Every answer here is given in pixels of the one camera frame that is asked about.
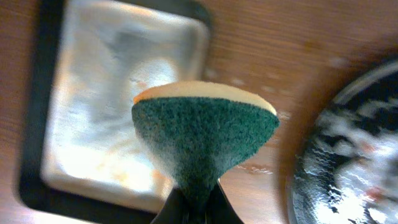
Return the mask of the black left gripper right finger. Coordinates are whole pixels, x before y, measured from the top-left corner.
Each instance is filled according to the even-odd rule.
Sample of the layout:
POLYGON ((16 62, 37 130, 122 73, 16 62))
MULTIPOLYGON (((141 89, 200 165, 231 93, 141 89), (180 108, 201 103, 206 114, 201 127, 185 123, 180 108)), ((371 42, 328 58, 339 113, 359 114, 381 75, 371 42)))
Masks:
POLYGON ((207 224, 243 224, 217 181, 206 205, 207 224))

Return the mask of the yellow green sponge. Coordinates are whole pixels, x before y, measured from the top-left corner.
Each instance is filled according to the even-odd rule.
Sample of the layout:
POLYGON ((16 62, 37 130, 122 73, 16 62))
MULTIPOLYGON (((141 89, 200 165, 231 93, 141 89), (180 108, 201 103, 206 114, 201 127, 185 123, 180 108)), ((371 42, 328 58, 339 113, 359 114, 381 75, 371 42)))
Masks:
POLYGON ((131 110, 138 139, 189 204, 207 203, 218 179, 252 157, 279 126, 265 99, 220 83, 188 81, 143 91, 131 110))

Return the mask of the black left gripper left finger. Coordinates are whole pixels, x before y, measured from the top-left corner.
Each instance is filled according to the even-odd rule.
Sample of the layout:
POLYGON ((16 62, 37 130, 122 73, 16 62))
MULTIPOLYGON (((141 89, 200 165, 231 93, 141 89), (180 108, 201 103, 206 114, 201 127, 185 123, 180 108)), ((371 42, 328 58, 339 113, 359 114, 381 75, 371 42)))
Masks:
POLYGON ((150 224, 187 224, 189 204, 178 188, 173 188, 164 206, 150 224))

